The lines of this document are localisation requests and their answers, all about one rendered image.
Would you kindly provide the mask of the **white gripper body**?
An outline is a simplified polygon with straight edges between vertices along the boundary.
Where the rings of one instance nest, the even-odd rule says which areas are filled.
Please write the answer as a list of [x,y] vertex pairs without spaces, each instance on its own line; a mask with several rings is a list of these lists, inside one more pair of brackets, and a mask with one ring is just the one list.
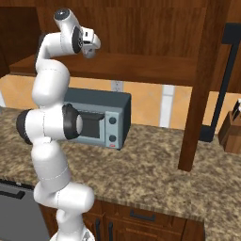
[[86,32],[83,36],[82,53],[86,58],[95,57],[95,51],[101,48],[101,41],[94,32]]

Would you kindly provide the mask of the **grey microwave oven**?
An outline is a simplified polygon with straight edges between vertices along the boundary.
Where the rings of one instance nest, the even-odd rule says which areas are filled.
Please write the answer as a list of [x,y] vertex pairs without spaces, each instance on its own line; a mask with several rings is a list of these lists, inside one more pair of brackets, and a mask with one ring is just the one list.
[[81,135],[74,141],[120,150],[131,126],[131,101],[130,93],[68,88],[64,103],[83,120]]

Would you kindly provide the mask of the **wooden knife block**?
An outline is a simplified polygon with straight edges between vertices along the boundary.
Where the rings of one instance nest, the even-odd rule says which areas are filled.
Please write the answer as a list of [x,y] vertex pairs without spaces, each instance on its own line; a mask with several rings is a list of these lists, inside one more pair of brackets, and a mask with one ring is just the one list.
[[229,111],[218,132],[219,144],[226,153],[241,153],[241,118],[233,120]]

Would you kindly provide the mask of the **wooden drawer front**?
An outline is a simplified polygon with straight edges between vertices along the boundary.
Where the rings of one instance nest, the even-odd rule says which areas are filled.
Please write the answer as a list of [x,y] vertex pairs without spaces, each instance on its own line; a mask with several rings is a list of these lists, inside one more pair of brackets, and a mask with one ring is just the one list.
[[[171,231],[175,233],[182,233],[185,228],[185,219],[182,217],[174,217],[161,213],[155,213],[153,211],[142,210],[134,207],[119,205],[116,203],[110,203],[103,201],[102,208],[105,214],[109,217],[115,217],[122,220],[132,221],[135,223],[146,224],[148,226],[157,227],[165,231]],[[136,214],[150,217],[155,215],[155,222],[141,220],[138,218],[130,217],[130,210],[134,209]]]

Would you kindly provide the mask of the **wooden wall cabinet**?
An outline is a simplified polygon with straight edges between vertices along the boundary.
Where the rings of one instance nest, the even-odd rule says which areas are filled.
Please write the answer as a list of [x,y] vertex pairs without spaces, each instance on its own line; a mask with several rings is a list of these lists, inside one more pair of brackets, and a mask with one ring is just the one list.
[[203,61],[212,67],[213,90],[230,48],[220,44],[214,62],[202,54],[221,34],[205,25],[241,24],[241,0],[0,0],[0,43],[10,72],[34,73],[39,37],[57,30],[59,8],[70,8],[101,40],[93,59],[60,59],[73,76],[191,87]]

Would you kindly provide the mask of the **white wall socket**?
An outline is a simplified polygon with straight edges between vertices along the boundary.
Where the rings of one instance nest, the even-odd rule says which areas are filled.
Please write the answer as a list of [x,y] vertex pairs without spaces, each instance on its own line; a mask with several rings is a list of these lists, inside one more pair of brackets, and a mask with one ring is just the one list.
[[123,92],[123,83],[121,81],[112,80],[111,90],[117,92]]

